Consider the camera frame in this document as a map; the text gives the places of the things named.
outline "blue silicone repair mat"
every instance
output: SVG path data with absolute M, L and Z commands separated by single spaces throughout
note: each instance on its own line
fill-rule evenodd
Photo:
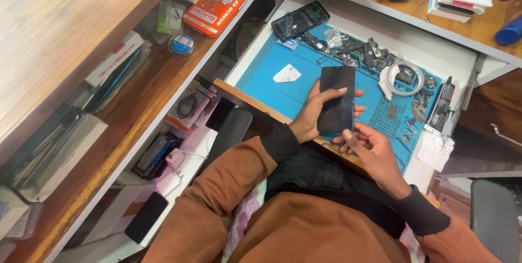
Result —
M 328 29 L 331 27 L 322 24 L 311 29 L 310 33 L 318 39 L 324 40 L 324 32 Z M 277 36 L 272 33 L 235 87 L 290 119 L 295 119 L 303 107 L 308 91 L 315 80 L 321 76 L 321 67 L 343 66 L 343 64 L 332 55 L 315 50 L 300 41 L 295 50 L 291 50 L 278 44 L 277 40 Z M 294 82 L 276 83 L 272 79 L 273 76 L 287 64 L 294 66 L 302 75 Z M 440 78 L 427 73 L 422 68 L 421 70 L 425 75 L 430 75 L 437 80 L 434 89 L 427 89 L 436 95 Z M 388 101 L 377 85 L 379 74 L 379 71 L 365 66 L 362 62 L 360 62 L 360 67 L 356 68 L 356 89 L 363 89 L 364 96 L 356 97 L 355 103 L 366 106 L 366 111 L 355 120 L 366 123 L 390 137 L 397 162 L 404 173 L 425 122 L 416 121 L 411 126 L 406 123 L 413 118 L 410 110 L 413 108 L 412 101 L 415 95 L 398 96 L 394 94 L 391 101 Z M 401 88 L 403 91 L 408 88 L 411 88 L 410 91 L 413 90 L 413 87 L 399 81 L 395 81 L 395 87 Z M 432 96 L 427 100 L 427 107 L 424 111 L 426 117 L 433 106 L 434 98 L 435 96 Z M 388 118 L 390 104 L 397 106 L 395 119 Z M 336 134 L 321 133 L 321 136 L 332 139 Z

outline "black cuff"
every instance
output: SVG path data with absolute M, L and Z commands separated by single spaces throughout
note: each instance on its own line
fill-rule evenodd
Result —
M 418 236 L 445 230 L 449 226 L 449 217 L 424 198 L 417 186 L 410 186 L 414 190 L 408 197 L 392 203 L 395 211 Z
M 301 149 L 296 135 L 286 123 L 275 128 L 269 136 L 261 138 L 261 143 L 276 163 L 296 154 Z

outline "hand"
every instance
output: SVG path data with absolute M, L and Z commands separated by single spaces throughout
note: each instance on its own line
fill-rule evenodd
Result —
M 308 96 L 306 97 L 303 108 L 299 114 L 297 114 L 297 117 L 294 119 L 294 121 L 289 124 L 290 129 L 294 132 L 297 140 L 300 143 L 312 140 L 319 135 L 319 131 L 317 131 L 317 119 L 319 118 L 321 109 L 323 109 L 324 102 L 340 97 L 347 91 L 346 88 L 341 88 L 329 89 L 328 91 L 320 93 L 320 83 L 320 79 L 315 81 L 314 85 L 310 89 L 310 92 L 308 93 Z M 361 89 L 355 90 L 356 97 L 361 97 L 362 95 L 364 95 L 364 91 Z M 361 112 L 365 110 L 365 106 L 355 105 L 353 116 L 359 117 L 361 116 Z
M 346 141 L 340 151 L 356 152 L 371 178 L 394 200 L 408 197 L 412 189 L 402 177 L 390 139 L 362 122 L 354 122 L 354 127 L 354 132 L 345 129 L 332 142 Z

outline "drawer handle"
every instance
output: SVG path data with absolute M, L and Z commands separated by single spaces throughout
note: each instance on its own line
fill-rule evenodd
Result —
M 499 132 L 499 127 L 496 126 L 496 124 L 491 123 L 490 125 L 493 127 L 493 129 L 495 130 L 496 135 L 498 135 L 499 137 L 501 137 L 501 138 L 503 138 L 503 139 L 506 139 L 506 140 L 512 142 L 512 143 L 515 144 L 515 145 L 522 146 L 522 143 L 520 143 L 520 142 L 518 142 L 518 141 L 515 141 L 515 140 L 513 140 L 512 138 L 508 138 L 508 137 L 506 137 L 505 135 L 501 134 L 501 133 Z

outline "fingernail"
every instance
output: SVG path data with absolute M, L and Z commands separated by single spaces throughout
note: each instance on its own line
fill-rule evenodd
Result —
M 352 138 L 352 132 L 349 129 L 345 129 L 343 130 L 343 136 L 349 140 Z

